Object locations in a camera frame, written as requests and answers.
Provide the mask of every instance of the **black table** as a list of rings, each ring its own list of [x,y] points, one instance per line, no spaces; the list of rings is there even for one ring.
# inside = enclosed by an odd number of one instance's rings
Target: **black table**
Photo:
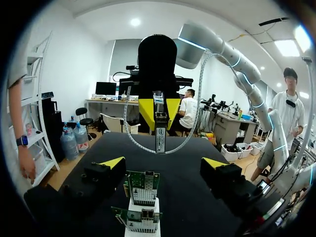
[[[155,149],[155,137],[133,135],[145,147]],[[167,137],[167,151],[177,147],[185,138]],[[191,138],[179,151],[169,155],[148,153],[133,144],[124,133],[105,133],[84,155],[66,178],[64,185],[80,188],[83,167],[92,161],[103,162],[118,157],[126,158],[126,169],[153,170],[160,173],[157,197],[162,237],[233,236],[241,220],[235,217],[221,200],[216,200],[199,174],[202,157],[225,162],[225,158],[207,140]],[[123,190],[123,181],[116,193],[104,200],[87,219],[94,233],[101,236],[124,236],[125,227],[111,212],[111,206],[128,209],[129,198]]]

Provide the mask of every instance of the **water bottle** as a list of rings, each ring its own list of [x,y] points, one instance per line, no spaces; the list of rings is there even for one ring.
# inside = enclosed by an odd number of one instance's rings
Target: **water bottle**
[[[75,160],[79,154],[76,138],[73,133],[69,132],[68,127],[64,127],[64,132],[60,138],[63,150],[67,160]]]
[[[70,119],[68,122],[77,122],[77,121],[75,120],[75,117],[74,117],[74,116],[71,116],[70,118],[71,118],[71,119]]]
[[[85,153],[89,148],[87,130],[77,122],[76,127],[74,128],[74,134],[79,152]]]
[[[74,131],[73,131],[73,129],[72,129],[71,127],[68,126],[67,122],[64,122],[63,130],[64,130],[65,128],[68,130],[68,133],[73,134]]]

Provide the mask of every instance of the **white t-shirt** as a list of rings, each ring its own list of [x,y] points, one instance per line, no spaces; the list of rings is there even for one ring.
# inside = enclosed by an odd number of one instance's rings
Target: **white t-shirt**
[[[291,100],[296,104],[296,107],[286,103],[286,100]],[[304,127],[304,105],[302,101],[298,98],[297,95],[291,96],[284,92],[278,93],[272,100],[270,109],[278,111],[280,115],[284,134],[287,140],[287,148],[291,150],[294,136],[292,132],[295,127],[302,126]],[[273,132],[269,136],[269,140],[272,141]]]
[[[192,128],[197,114],[198,102],[192,97],[184,98],[181,102],[180,110],[184,111],[183,118],[180,119],[180,124],[186,128]]]

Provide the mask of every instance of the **office chair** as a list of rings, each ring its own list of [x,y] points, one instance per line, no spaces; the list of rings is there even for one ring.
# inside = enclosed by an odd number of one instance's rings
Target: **office chair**
[[[126,133],[125,126],[122,125],[122,121],[124,121],[123,118],[114,118],[104,113],[100,113],[100,116],[102,117],[102,120],[111,132]],[[128,131],[131,134],[138,134],[138,126],[140,126],[140,124],[134,126],[128,125]]]
[[[76,115],[79,116],[79,119],[80,119],[79,123],[82,126],[85,126],[85,128],[87,129],[88,139],[89,139],[89,141],[91,141],[91,140],[95,139],[97,137],[97,135],[95,133],[92,133],[92,132],[89,133],[88,126],[93,124],[93,119],[85,118],[85,114],[87,112],[88,112],[88,110],[85,107],[76,109]]]

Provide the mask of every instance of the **wristwatch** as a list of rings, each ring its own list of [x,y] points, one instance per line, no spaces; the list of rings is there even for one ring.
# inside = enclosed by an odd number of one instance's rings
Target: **wristwatch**
[[[16,139],[17,146],[27,146],[28,145],[28,137],[26,135],[22,135],[20,138]]]

